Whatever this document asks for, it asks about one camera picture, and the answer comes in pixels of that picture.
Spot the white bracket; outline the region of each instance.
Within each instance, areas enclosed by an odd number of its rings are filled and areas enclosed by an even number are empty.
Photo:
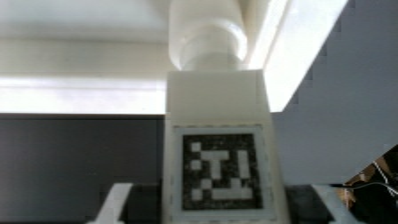
[[[330,222],[330,224],[363,224],[354,218],[346,204],[340,201],[337,188],[328,185],[314,185],[314,189],[319,193],[330,212],[333,213],[335,221]]]
[[[88,222],[88,224],[125,224],[120,221],[120,216],[132,187],[134,184],[131,183],[115,184],[97,220]]]

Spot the ceiling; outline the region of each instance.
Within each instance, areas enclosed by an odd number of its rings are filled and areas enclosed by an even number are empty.
[[[243,10],[248,0],[241,0]],[[0,37],[168,43],[171,0],[4,0]]]

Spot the white pillar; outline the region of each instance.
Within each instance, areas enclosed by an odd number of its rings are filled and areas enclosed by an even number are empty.
[[[248,53],[237,0],[175,0],[170,54],[180,70],[243,69]]]
[[[175,0],[170,35],[182,71],[168,78],[164,224],[289,224],[264,71],[243,66],[248,37],[239,1]],[[235,159],[239,152],[253,155],[248,164]],[[223,162],[205,166],[212,159]],[[237,177],[232,173],[248,167]]]

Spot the white frame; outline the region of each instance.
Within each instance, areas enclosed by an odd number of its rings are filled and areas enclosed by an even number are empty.
[[[258,220],[276,219],[273,184],[267,166],[267,150],[262,126],[232,126],[232,127],[177,127],[177,163],[175,163],[175,189],[173,189],[173,219],[182,221],[228,221],[228,220]],[[182,183],[184,183],[184,135],[195,134],[253,134],[257,144],[257,159],[260,171],[260,189],[264,197],[262,209],[230,209],[184,211],[182,209]]]

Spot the gray wall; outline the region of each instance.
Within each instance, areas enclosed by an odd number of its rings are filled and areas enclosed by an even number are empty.
[[[287,184],[340,183],[398,144],[398,1],[351,1],[298,104],[274,114]]]
[[[0,222],[95,219],[113,184],[161,181],[163,132],[161,117],[0,115]],[[132,221],[157,221],[157,193],[134,191]]]

